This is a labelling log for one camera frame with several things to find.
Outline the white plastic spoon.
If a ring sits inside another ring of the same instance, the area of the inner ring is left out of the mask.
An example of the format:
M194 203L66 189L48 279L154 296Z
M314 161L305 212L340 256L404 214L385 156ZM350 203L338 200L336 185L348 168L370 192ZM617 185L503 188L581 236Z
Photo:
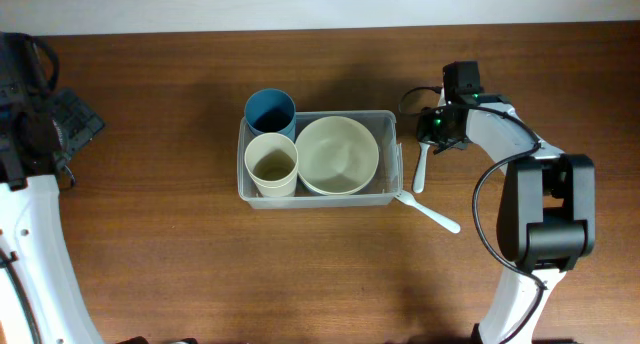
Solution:
M424 191L426 181L426 169L430 144L425 142L419 143L420 155L418 158L416 171L413 179L412 190L414 193L420 194Z

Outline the white plastic fork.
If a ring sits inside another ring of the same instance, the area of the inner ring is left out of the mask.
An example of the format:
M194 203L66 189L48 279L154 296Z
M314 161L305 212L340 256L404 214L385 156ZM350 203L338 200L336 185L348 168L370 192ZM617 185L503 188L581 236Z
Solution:
M411 193L402 190L395 196L395 198L401 203L417 209L449 232L453 234L458 234L460 232L461 227L457 222L418 203Z

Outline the cream bowl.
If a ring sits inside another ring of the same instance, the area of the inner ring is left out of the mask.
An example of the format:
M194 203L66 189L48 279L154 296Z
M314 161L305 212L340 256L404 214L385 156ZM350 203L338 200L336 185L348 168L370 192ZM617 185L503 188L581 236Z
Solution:
M368 192L370 189L375 187L374 180L371 180L369 183L367 183L365 186L363 186L357 191L339 192L338 194L336 194L336 193L330 193L330 192L314 189L312 186L304 182L301 177L298 178L298 184L304 191L306 191L309 195L313 195L313 196L359 195L359 194L364 194Z
M295 145L299 177L314 189L336 193L357 191L375 176L380 150L360 122L328 116L308 124Z

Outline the cream cup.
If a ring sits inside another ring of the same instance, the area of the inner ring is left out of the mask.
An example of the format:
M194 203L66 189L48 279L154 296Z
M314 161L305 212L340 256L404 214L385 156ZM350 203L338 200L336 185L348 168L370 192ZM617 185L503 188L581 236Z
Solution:
M289 186L295 190L299 155L295 143L279 133L265 133L252 139L244 151L244 166L259 189Z
M265 186L259 183L256 183L255 186L262 197L280 198L294 196L297 184L295 180L292 180L277 187Z

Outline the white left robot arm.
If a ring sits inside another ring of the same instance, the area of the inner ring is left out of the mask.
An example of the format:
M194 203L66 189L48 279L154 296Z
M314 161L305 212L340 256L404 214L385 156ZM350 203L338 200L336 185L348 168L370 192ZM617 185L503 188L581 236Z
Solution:
M104 127L41 38L1 35L1 327L9 343L99 343L60 216L60 176Z

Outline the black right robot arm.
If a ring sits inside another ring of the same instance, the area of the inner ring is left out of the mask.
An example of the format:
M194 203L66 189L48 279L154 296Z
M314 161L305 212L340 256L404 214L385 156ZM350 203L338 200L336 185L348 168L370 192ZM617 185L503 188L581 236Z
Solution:
M504 95L486 92L477 62L452 62L442 75L438 104L419 114L418 139L436 153L473 143L493 161L476 182L471 211L480 241L503 272L470 340L530 343L552 291L594 249L594 163L549 144ZM503 172L504 184L493 247L482 228L479 196L496 171Z

